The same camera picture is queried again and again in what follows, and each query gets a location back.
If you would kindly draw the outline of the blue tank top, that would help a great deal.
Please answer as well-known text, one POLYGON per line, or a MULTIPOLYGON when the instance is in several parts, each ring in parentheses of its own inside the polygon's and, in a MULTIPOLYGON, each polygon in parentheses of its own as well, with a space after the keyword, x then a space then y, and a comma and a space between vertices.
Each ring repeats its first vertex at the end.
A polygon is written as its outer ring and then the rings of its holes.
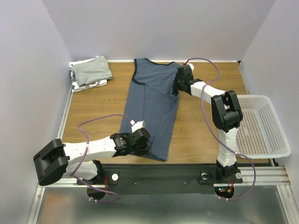
POLYGON ((150 133, 147 158, 166 161, 178 111, 179 92, 173 89, 179 64, 158 64, 147 58, 134 60, 124 115, 145 121, 150 133))

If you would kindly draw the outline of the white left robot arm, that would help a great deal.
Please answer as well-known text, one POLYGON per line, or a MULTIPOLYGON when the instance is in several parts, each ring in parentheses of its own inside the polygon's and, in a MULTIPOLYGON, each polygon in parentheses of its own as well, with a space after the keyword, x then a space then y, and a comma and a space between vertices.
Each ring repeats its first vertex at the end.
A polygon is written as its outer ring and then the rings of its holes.
POLYGON ((100 158, 148 154, 150 133, 141 127, 133 133, 114 133, 100 140, 63 143, 54 139, 33 157, 38 183, 48 186, 63 178, 78 177, 101 183, 100 158))

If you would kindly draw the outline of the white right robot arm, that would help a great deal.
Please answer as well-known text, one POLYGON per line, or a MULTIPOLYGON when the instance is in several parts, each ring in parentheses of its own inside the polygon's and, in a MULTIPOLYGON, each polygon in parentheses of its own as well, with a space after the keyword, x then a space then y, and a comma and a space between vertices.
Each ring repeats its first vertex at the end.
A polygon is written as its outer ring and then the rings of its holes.
POLYGON ((242 110, 234 91, 218 90, 200 79, 194 79, 192 67, 178 68, 173 88, 199 97, 211 105, 212 120, 218 130, 219 154, 215 177, 220 182, 230 180, 238 172, 236 161, 236 134, 243 119, 242 110))

